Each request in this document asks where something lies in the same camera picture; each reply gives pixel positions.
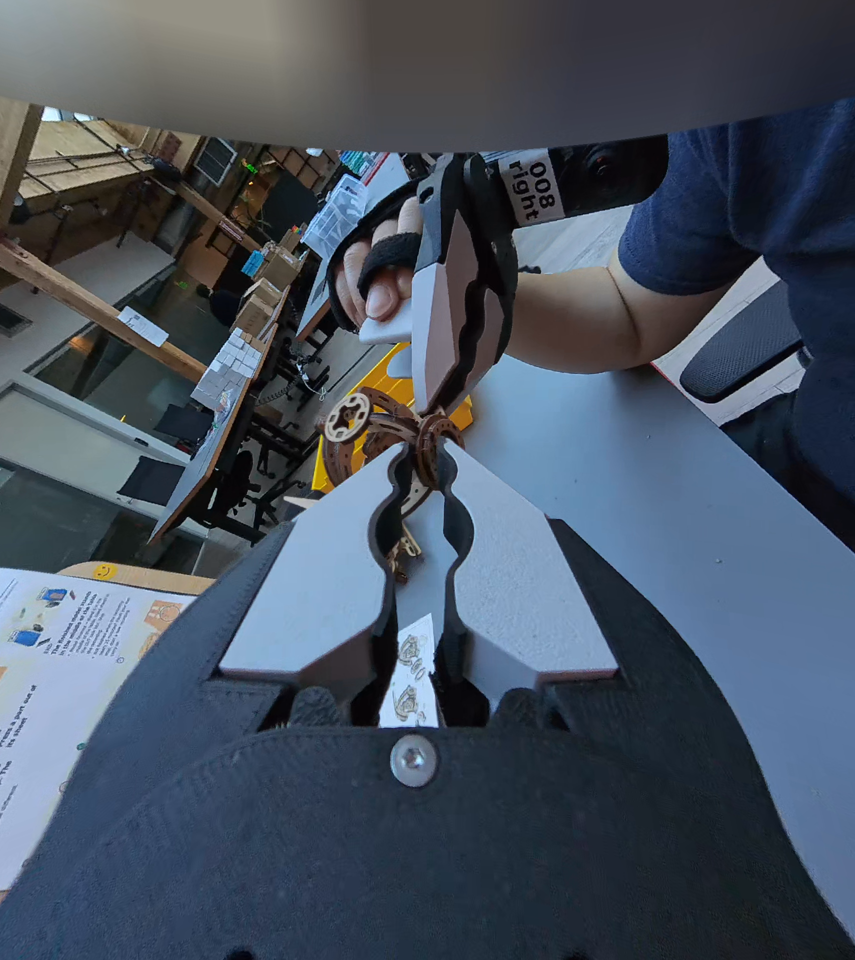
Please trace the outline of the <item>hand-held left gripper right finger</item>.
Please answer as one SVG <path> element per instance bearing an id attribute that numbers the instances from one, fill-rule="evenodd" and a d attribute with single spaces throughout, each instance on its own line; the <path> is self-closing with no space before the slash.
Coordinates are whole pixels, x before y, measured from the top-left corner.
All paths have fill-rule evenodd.
<path id="1" fill-rule="evenodd" d="M 452 440 L 441 442 L 448 677 L 490 709 L 512 690 L 609 679 L 619 665 L 542 510 Z"/>

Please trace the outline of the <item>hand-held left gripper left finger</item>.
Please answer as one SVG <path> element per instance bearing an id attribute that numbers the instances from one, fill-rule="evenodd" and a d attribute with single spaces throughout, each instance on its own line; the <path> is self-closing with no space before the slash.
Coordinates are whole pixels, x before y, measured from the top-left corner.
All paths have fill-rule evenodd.
<path id="1" fill-rule="evenodd" d="M 305 508 L 235 631 L 232 679 L 327 689 L 340 706 L 376 676 L 372 642 L 394 610 L 387 554 L 401 535 L 409 446 L 389 446 Z"/>

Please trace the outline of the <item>small wooden model assembly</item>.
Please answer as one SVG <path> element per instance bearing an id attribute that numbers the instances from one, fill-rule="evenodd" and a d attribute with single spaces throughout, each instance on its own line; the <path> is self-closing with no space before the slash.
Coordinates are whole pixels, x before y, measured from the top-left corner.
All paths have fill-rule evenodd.
<path id="1" fill-rule="evenodd" d="M 440 488 L 439 450 L 450 440 L 464 449 L 461 430 L 442 410 L 421 415 L 388 393 L 361 387 L 348 394 L 319 422 L 320 454 L 327 482 L 338 487 L 361 464 L 373 462 L 397 444 L 410 447 L 410 487 L 401 507 L 403 519 L 414 514 Z"/>

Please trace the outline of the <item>large wooden model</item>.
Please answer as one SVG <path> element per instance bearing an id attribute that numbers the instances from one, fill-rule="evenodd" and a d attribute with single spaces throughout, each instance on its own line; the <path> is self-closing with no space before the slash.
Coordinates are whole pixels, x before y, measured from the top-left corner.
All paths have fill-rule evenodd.
<path id="1" fill-rule="evenodd" d="M 401 535 L 386 555 L 386 559 L 396 584 L 403 586 L 410 582 L 409 560 L 421 558 L 423 551 L 406 523 L 401 522 L 400 529 Z"/>

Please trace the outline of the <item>person's right hand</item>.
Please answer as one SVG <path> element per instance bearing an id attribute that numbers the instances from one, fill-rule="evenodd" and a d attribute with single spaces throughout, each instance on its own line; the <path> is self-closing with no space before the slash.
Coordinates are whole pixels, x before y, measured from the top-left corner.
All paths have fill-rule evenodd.
<path id="1" fill-rule="evenodd" d="M 336 263 L 333 294 L 353 330 L 359 330 L 368 319 L 388 322 L 411 297 L 413 270 L 404 266 L 385 266 L 372 275 L 367 294 L 362 294 L 359 282 L 365 260 L 373 246 L 396 234 L 423 232 L 419 200 L 407 198 L 397 213 L 383 217 L 369 231 L 344 251 Z"/>

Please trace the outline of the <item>yellow plastic bin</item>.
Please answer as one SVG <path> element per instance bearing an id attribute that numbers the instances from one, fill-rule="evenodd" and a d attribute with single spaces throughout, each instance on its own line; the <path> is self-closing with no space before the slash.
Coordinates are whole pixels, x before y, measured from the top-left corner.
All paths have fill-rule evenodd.
<path id="1" fill-rule="evenodd" d="M 394 345 L 390 351 L 362 378 L 360 378 L 348 393 L 353 393 L 362 387 L 371 387 L 381 390 L 394 401 L 399 402 L 411 411 L 414 410 L 413 386 L 410 378 L 395 378 L 389 375 L 388 367 L 395 355 L 403 350 L 401 344 Z M 467 396 L 452 414 L 452 422 L 459 430 L 465 431 L 471 427 L 474 422 L 472 398 Z M 319 440 L 316 448 L 316 454 L 313 463 L 313 475 L 310 487 L 313 491 L 319 491 L 323 494 L 329 493 L 335 488 L 326 471 L 326 464 L 323 456 L 323 441 Z"/>

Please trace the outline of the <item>open instruction booklet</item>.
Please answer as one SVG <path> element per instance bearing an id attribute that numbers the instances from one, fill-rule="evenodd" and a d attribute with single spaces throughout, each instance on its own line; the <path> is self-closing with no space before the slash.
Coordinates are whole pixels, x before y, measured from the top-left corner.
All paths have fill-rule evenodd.
<path id="1" fill-rule="evenodd" d="M 398 630 L 396 664 L 378 712 L 379 728 L 441 726 L 433 680 L 435 651 L 430 613 Z"/>

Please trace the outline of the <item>grey desk with wooden edge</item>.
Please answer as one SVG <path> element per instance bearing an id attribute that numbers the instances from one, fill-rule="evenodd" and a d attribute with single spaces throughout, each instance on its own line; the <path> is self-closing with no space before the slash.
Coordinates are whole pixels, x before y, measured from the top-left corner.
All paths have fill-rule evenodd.
<path id="1" fill-rule="evenodd" d="M 298 342 L 313 347 L 315 351 L 323 350 L 338 330 L 327 281 L 329 263 L 330 260 L 325 258 L 317 270 L 295 335 Z"/>
<path id="2" fill-rule="evenodd" d="M 180 526 L 189 518 L 190 509 L 198 500 L 202 508 L 210 501 L 209 497 L 202 496 L 206 485 L 215 478 L 216 469 L 222 455 L 229 450 L 233 439 L 238 434 L 242 422 L 243 403 L 250 388 L 261 374 L 266 364 L 268 352 L 273 344 L 277 331 L 277 318 L 272 318 L 270 327 L 263 331 L 269 349 L 266 351 L 260 370 L 256 377 L 244 385 L 237 393 L 223 394 L 215 409 L 213 424 L 205 439 L 190 462 L 185 466 L 181 479 L 169 501 L 163 506 L 160 517 L 155 525 L 149 543 L 157 542 L 163 535 Z"/>

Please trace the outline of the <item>cardboard box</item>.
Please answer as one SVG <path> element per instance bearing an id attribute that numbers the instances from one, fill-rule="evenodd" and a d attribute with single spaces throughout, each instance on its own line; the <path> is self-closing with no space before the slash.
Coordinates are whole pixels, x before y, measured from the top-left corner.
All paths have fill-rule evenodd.
<path id="1" fill-rule="evenodd" d="M 283 292 L 298 279 L 303 266 L 302 259 L 285 246 L 267 244 L 261 253 L 263 260 L 254 274 L 256 283 L 267 282 Z"/>
<path id="2" fill-rule="evenodd" d="M 272 325 L 272 317 L 284 292 L 267 279 L 253 283 L 242 295 L 232 327 L 255 339 L 263 340 L 264 331 Z"/>

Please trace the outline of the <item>black office chair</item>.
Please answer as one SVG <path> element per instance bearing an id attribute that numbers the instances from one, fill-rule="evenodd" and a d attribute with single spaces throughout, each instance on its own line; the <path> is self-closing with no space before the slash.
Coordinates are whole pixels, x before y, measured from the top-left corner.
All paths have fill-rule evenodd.
<path id="1" fill-rule="evenodd" d="M 207 437 L 214 423 L 214 413 L 207 408 L 168 404 L 154 430 L 174 438 L 177 443 L 197 447 Z"/>
<path id="2" fill-rule="evenodd" d="M 185 468 L 178 462 L 160 461 L 141 456 L 137 459 L 130 475 L 117 490 L 117 495 L 165 506 L 170 501 Z"/>
<path id="3" fill-rule="evenodd" d="M 791 313 L 788 285 L 779 280 L 733 316 L 689 360 L 680 387 L 698 402 L 716 404 L 794 357 L 810 366 Z"/>

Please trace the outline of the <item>stack of white boxes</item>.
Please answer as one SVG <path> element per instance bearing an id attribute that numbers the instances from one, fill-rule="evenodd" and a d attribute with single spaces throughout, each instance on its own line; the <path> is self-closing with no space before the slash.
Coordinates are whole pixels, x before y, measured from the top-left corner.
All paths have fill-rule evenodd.
<path id="1" fill-rule="evenodd" d="M 261 369 L 268 342 L 237 328 L 208 364 L 190 399 L 214 410 L 223 395 L 237 394 L 244 385 L 256 378 Z"/>

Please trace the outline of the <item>person's dark trousers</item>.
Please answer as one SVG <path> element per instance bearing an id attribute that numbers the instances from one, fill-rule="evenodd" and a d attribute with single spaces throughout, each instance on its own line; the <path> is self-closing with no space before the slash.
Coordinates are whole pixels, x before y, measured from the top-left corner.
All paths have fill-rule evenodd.
<path id="1" fill-rule="evenodd" d="M 794 437 L 796 391 L 779 393 L 721 430 L 855 555 L 855 501 L 802 456 Z"/>

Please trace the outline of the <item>paper notice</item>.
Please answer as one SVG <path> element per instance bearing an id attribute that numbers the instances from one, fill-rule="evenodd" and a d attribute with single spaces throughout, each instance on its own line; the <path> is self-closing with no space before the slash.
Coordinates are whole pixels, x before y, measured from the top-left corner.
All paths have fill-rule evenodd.
<path id="1" fill-rule="evenodd" d="M 169 333 L 146 318 L 132 306 L 125 306 L 118 314 L 118 320 L 133 333 L 154 347 L 160 348 L 169 341 Z"/>

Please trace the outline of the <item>wall vent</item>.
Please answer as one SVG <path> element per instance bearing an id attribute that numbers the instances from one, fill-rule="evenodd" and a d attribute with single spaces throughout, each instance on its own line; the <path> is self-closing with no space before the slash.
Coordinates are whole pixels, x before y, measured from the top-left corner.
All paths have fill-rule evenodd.
<path id="1" fill-rule="evenodd" d="M 214 186 L 222 186 L 238 158 L 234 145 L 222 138 L 208 137 L 193 161 L 193 169 Z"/>

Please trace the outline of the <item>wooden post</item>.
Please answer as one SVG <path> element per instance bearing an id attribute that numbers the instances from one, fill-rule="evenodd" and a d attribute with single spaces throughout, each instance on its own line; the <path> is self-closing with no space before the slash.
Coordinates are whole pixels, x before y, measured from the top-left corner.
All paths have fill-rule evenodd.
<path id="1" fill-rule="evenodd" d="M 197 384 L 206 365 L 170 342 L 161 345 L 131 329 L 121 320 L 121 311 L 42 262 L 34 254 L 6 239 L 0 240 L 0 269 L 36 287 L 59 304 L 106 330 L 116 339 L 156 360 L 181 378 Z"/>

